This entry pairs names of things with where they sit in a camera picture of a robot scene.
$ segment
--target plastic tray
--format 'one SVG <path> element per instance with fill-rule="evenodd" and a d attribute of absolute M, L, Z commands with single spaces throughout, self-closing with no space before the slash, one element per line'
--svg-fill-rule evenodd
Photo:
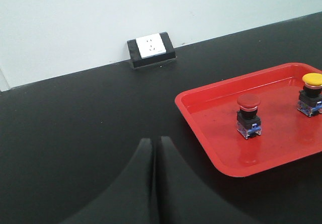
<path fill-rule="evenodd" d="M 214 166 L 245 177 L 322 151 L 322 114 L 297 110 L 302 76 L 320 70 L 287 63 L 188 90 L 175 102 Z M 258 95 L 262 135 L 248 140 L 236 129 L 237 97 Z"/>

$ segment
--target red push button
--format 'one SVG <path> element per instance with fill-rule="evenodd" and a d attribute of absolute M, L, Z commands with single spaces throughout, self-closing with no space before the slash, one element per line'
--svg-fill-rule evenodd
<path fill-rule="evenodd" d="M 261 103 L 261 99 L 254 94 L 243 94 L 237 98 L 241 108 L 254 109 Z"/>

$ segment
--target blue terminal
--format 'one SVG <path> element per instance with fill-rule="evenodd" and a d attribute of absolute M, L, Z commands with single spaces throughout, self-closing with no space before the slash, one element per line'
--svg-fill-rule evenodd
<path fill-rule="evenodd" d="M 244 126 L 241 125 L 240 122 L 237 122 L 236 126 L 238 132 L 240 132 L 245 139 L 248 139 L 249 137 L 255 137 L 256 135 L 261 135 L 262 133 L 262 128 L 260 125 L 257 125 L 257 123 L 252 124 L 252 127 L 250 129 L 244 128 Z"/>
<path fill-rule="evenodd" d="M 311 107 L 302 101 L 298 101 L 297 109 L 308 117 L 315 116 L 322 113 L 322 101 L 317 102 L 315 107 Z"/>

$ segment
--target white wall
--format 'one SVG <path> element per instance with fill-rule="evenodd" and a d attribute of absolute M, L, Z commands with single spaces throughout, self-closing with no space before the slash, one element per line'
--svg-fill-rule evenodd
<path fill-rule="evenodd" d="M 126 41 L 175 47 L 322 11 L 322 0 L 0 0 L 0 68 L 11 87 L 129 59 Z"/>

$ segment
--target yellow push button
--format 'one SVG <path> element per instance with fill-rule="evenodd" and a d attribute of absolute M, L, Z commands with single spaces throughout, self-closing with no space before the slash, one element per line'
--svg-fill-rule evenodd
<path fill-rule="evenodd" d="M 302 80 L 311 86 L 321 86 L 322 85 L 322 74 L 308 73 L 302 77 Z"/>

